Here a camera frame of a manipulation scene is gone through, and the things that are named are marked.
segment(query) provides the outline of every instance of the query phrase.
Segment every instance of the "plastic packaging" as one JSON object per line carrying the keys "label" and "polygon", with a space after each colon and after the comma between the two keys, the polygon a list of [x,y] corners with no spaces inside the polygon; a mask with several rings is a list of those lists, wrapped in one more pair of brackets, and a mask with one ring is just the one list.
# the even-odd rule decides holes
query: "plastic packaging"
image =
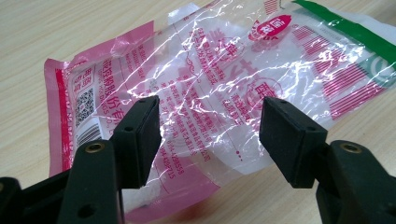
{"label": "plastic packaging", "polygon": [[272,164],[258,133],[265,95],[330,128],[395,81],[383,50],[394,45],[310,2],[214,1],[152,27],[45,64],[52,174],[82,143],[108,139],[138,99],[160,96],[162,146],[148,184],[123,191],[127,220],[170,215]]}

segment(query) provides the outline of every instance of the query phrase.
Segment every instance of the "pink printed packaging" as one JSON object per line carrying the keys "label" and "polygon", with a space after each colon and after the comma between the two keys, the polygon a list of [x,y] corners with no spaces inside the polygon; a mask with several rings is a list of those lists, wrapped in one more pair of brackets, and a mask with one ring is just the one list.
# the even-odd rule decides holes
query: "pink printed packaging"
{"label": "pink printed packaging", "polygon": [[149,22],[71,62],[48,59],[50,174],[158,95],[163,141],[148,184],[123,191],[126,220],[198,203],[272,164],[259,141],[264,96],[331,128],[393,85],[396,58],[383,48],[395,46],[362,26],[353,27],[365,37],[349,32],[353,24],[306,1],[214,1],[159,32]]}

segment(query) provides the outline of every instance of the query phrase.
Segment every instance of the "barcode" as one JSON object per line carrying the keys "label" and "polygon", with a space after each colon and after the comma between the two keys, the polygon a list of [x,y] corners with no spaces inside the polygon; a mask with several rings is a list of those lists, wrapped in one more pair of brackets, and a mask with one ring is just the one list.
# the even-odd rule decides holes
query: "barcode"
{"label": "barcode", "polygon": [[84,143],[99,139],[102,139],[99,124],[94,124],[77,138],[77,145],[79,147]]}

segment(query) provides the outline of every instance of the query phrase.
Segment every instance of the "wooden table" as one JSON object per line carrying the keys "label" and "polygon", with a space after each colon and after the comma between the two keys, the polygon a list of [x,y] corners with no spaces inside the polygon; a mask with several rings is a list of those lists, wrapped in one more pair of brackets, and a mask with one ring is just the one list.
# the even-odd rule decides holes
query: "wooden table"
{"label": "wooden table", "polygon": [[[49,131],[43,65],[68,61],[139,24],[166,15],[179,1],[2,1],[0,5],[0,176],[26,188],[48,177]],[[209,0],[193,1],[198,6]],[[317,1],[396,25],[394,0]],[[370,148],[396,175],[396,91],[375,98],[330,129],[328,141]],[[158,223],[319,223],[314,189],[292,189],[273,165],[244,176],[195,206]]]}

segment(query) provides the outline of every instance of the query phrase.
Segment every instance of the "pink label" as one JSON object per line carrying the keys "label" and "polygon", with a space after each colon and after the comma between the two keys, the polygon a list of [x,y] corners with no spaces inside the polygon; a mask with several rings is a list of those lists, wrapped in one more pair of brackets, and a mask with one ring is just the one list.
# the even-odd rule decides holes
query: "pink label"
{"label": "pink label", "polygon": [[248,38],[252,41],[258,41],[265,38],[266,36],[277,35],[285,30],[290,22],[291,15],[278,16],[263,23],[255,21]]}

